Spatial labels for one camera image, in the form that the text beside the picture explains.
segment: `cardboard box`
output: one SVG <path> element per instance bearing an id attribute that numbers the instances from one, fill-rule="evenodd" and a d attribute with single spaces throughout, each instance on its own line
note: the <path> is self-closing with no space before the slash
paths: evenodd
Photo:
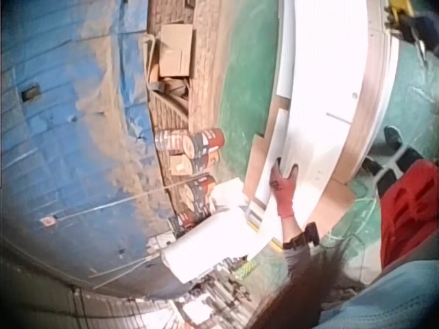
<path id="1" fill-rule="evenodd" d="M 161 27 L 161 77 L 188 77 L 191 66 L 192 24 L 164 24 Z"/>

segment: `wristwatch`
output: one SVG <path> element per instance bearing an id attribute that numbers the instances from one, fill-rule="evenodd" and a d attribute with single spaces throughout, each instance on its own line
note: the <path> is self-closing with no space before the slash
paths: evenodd
<path id="1" fill-rule="evenodd" d="M 318 236 L 317 225 L 312 222 L 309 223 L 305 230 L 298 236 L 292 238 L 289 242 L 283 244 L 283 249 L 297 250 L 308 243 L 313 243 L 314 246 L 320 244 L 320 238 Z"/>

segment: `black shoe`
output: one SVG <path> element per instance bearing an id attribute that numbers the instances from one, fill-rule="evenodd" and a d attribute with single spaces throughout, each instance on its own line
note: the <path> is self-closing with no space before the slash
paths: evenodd
<path id="1" fill-rule="evenodd" d="M 374 161 L 372 158 L 366 157 L 361 164 L 361 167 L 366 170 L 368 173 L 373 174 L 374 176 L 378 174 L 380 170 L 382 170 L 382 166 Z"/>
<path id="2" fill-rule="evenodd" d="M 387 145 L 395 152 L 398 151 L 403 144 L 403 138 L 399 130 L 392 125 L 384 127 L 384 138 Z"/>

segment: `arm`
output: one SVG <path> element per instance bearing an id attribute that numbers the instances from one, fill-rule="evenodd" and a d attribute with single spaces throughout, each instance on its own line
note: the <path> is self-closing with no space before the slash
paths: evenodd
<path id="1" fill-rule="evenodd" d="M 296 190 L 298 167 L 293 166 L 288 178 L 284 178 L 279 170 L 279 164 L 280 158 L 272 168 L 270 186 L 276 198 L 278 215 L 282 221 L 283 242 L 285 243 L 290 242 L 302 233 L 302 228 L 298 225 L 293 212 L 293 196 Z M 311 258 L 308 245 L 299 249 L 286 249 L 283 253 L 287 261 L 289 276 L 292 272 L 306 265 Z"/>

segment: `red glove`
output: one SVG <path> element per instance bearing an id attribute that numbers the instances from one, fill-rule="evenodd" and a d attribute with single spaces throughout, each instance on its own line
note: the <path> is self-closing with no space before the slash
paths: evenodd
<path id="1" fill-rule="evenodd" d="M 279 165 L 281 158 L 277 158 L 270 174 L 270 187 L 277 202 L 277 213 L 280 218 L 290 218 L 294 216 L 293 196 L 296 190 L 298 176 L 298 166 L 295 164 L 289 173 L 288 178 L 282 176 Z"/>

